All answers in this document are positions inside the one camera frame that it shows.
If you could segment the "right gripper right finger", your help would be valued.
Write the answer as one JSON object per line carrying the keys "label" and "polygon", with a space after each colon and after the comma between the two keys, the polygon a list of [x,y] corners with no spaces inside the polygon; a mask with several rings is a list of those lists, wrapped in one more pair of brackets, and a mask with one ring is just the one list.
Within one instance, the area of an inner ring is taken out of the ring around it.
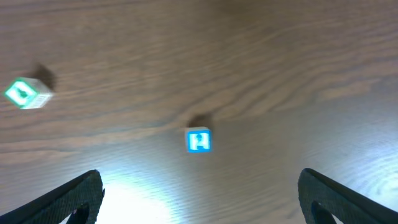
{"label": "right gripper right finger", "polygon": [[310,168],[300,173],[298,199],[307,224],[397,224],[397,212]]}

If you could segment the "blue number 2 block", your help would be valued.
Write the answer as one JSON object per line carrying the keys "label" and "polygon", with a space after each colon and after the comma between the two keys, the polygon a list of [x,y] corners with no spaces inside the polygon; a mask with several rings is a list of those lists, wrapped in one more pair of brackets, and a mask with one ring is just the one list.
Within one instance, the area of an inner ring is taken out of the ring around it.
{"label": "blue number 2 block", "polygon": [[185,145],[189,153],[212,151],[212,132],[207,127],[193,127],[185,130]]}

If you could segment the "green number 4 block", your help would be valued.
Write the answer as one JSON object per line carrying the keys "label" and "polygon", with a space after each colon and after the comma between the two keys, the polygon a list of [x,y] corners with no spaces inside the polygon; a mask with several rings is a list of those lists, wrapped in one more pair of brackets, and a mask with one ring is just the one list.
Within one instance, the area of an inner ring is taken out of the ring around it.
{"label": "green number 4 block", "polygon": [[53,92],[39,79],[19,77],[4,91],[4,96],[21,110],[42,108]]}

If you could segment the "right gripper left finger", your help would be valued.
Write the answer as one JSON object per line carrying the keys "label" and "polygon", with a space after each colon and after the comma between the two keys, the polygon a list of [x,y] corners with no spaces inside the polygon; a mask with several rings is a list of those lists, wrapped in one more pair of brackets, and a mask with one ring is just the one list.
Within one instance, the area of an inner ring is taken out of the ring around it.
{"label": "right gripper left finger", "polygon": [[1,215],[3,224],[96,223],[104,197],[97,170],[89,170],[45,195]]}

